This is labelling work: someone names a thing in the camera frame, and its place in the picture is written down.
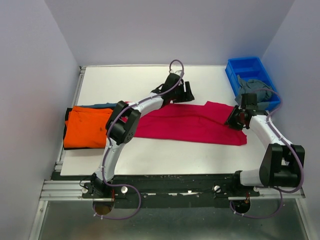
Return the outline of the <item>magenta t shirt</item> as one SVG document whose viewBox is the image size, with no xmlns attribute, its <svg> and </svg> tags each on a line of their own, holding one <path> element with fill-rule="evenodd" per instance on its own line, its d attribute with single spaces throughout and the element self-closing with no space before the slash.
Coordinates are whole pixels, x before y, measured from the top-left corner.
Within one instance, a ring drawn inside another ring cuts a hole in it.
<svg viewBox="0 0 320 240">
<path fill-rule="evenodd" d="M 136 138 L 243 146 L 247 136 L 225 122 L 232 106 L 207 101 L 204 105 L 169 104 L 140 118 Z"/>
</svg>

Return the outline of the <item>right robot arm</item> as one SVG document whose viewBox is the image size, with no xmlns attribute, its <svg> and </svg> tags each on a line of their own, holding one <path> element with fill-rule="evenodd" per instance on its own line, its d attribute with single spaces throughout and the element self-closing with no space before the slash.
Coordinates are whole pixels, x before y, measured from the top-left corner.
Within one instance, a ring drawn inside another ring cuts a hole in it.
<svg viewBox="0 0 320 240">
<path fill-rule="evenodd" d="M 237 131 L 253 131 L 265 147 L 258 169 L 235 172 L 236 180 L 230 183 L 234 195 L 243 195 L 248 186 L 274 188 L 283 193 L 295 193 L 302 187 L 305 149 L 284 137 L 274 125 L 272 113 L 259 109 L 256 93 L 241 96 L 240 105 L 233 108 L 225 125 Z"/>
</svg>

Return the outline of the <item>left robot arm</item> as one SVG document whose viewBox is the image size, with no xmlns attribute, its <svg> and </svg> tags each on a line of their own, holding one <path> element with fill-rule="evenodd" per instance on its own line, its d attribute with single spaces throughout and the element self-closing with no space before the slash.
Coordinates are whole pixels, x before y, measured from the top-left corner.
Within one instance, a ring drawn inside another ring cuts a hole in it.
<svg viewBox="0 0 320 240">
<path fill-rule="evenodd" d="M 170 71 L 165 82 L 137 102 L 119 101 L 106 123 L 106 145 L 98 169 L 90 177 L 93 191 L 101 198 L 111 191 L 108 183 L 115 175 L 115 167 L 125 144 L 129 143 L 138 128 L 139 121 L 147 114 L 170 103 L 193 101 L 190 83 L 183 80 L 184 72 Z"/>
</svg>

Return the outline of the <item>grey crumpled t shirt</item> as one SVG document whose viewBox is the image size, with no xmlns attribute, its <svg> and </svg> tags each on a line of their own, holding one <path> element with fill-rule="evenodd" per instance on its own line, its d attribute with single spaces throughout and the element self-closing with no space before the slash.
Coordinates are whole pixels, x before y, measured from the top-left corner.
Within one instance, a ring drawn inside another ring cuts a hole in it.
<svg viewBox="0 0 320 240">
<path fill-rule="evenodd" d="M 265 84 L 263 81 L 258 79 L 249 79 L 245 80 L 237 75 L 237 81 L 239 84 L 238 93 L 235 97 L 235 101 L 240 104 L 242 100 L 242 94 L 249 94 L 249 93 L 256 93 L 257 95 L 257 102 L 265 102 L 270 100 L 272 97 L 272 87 Z"/>
</svg>

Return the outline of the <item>blue plastic bin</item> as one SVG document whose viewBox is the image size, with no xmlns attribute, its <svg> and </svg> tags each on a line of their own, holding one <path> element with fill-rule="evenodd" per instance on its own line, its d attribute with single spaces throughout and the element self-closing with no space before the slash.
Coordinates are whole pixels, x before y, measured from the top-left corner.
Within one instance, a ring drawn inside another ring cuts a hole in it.
<svg viewBox="0 0 320 240">
<path fill-rule="evenodd" d="M 258 57 L 231 58 L 227 61 L 225 72 L 235 97 L 240 86 L 237 75 L 240 75 L 244 80 L 257 79 L 272 87 L 272 90 L 267 89 L 272 92 L 270 100 L 258 102 L 258 107 L 261 110 L 272 111 L 281 103 L 280 98 L 275 94 L 277 90 Z"/>
</svg>

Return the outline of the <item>teal folded t shirt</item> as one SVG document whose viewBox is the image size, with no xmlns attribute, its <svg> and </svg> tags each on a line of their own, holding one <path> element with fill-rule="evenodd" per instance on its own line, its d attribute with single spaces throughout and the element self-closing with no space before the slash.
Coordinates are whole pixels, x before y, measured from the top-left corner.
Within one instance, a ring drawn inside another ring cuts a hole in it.
<svg viewBox="0 0 320 240">
<path fill-rule="evenodd" d="M 116 107 L 116 103 L 97 103 L 92 105 L 82 105 L 83 108 L 92 108 L 92 109 L 114 109 Z"/>
</svg>

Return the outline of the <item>orange folded t shirt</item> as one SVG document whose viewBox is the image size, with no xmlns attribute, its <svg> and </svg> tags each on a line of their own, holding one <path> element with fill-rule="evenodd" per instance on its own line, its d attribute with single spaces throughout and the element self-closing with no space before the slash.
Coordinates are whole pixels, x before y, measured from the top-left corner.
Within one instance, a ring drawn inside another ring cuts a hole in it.
<svg viewBox="0 0 320 240">
<path fill-rule="evenodd" d="M 106 145 L 106 124 L 112 108 L 74 106 L 69 114 L 64 143 L 76 149 L 103 149 Z"/>
</svg>

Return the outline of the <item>black folded t shirt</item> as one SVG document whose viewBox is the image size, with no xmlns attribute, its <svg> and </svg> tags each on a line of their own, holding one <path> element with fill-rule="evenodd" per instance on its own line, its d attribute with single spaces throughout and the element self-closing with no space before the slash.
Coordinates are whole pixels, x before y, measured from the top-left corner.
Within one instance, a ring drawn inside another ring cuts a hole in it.
<svg viewBox="0 0 320 240">
<path fill-rule="evenodd" d="M 66 144 L 65 144 L 65 138 L 66 138 L 66 135 L 67 135 L 67 129 L 68 129 L 68 121 L 69 121 L 69 116 L 70 116 L 70 112 L 72 111 L 73 109 L 68 107 L 66 109 L 66 112 L 65 112 L 65 116 L 64 116 L 64 130 L 63 130 L 63 149 L 64 150 L 72 150 L 73 148 L 72 147 L 67 147 Z"/>
</svg>

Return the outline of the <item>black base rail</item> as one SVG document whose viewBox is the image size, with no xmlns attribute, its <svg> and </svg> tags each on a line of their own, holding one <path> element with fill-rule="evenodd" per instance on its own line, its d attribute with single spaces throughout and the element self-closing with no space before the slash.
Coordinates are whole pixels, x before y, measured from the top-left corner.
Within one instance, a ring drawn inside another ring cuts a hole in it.
<svg viewBox="0 0 320 240">
<path fill-rule="evenodd" d="M 53 181 L 78 181 L 81 198 L 105 202 L 116 209 L 228 208 L 235 199 L 258 197 L 252 186 L 242 186 L 237 174 L 115 175 L 109 185 L 95 176 L 51 175 Z"/>
</svg>

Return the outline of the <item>aluminium frame profile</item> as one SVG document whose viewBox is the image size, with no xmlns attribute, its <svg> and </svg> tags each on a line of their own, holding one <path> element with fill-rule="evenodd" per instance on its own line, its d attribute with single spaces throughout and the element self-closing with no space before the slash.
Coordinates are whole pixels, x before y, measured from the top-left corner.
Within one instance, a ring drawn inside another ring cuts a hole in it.
<svg viewBox="0 0 320 240">
<path fill-rule="evenodd" d="M 83 197 L 79 180 L 45 180 L 42 186 L 40 201 L 96 201 L 111 202 L 111 198 Z"/>
</svg>

